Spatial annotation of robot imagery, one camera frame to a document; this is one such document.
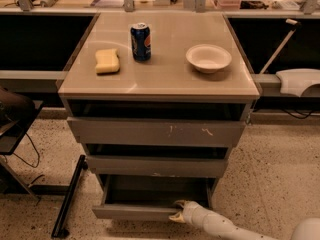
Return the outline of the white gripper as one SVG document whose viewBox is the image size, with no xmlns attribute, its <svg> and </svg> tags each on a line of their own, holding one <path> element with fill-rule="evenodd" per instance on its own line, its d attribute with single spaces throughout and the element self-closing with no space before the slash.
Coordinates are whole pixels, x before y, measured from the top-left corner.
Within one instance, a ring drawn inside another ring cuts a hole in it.
<svg viewBox="0 0 320 240">
<path fill-rule="evenodd" d="M 194 201 L 177 200 L 174 204 L 183 208 L 182 212 L 170 215 L 169 219 L 176 223 L 187 223 L 194 227 L 202 227 L 209 211 Z"/>
</svg>

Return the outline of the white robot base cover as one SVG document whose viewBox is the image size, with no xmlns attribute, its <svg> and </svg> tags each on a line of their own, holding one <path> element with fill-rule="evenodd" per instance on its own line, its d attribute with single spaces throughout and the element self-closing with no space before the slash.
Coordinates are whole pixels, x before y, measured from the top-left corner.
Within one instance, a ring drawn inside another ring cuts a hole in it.
<svg viewBox="0 0 320 240">
<path fill-rule="evenodd" d="M 289 69 L 278 71 L 276 76 L 281 82 L 280 93 L 297 97 L 301 97 L 309 87 L 320 84 L 318 69 Z"/>
</svg>

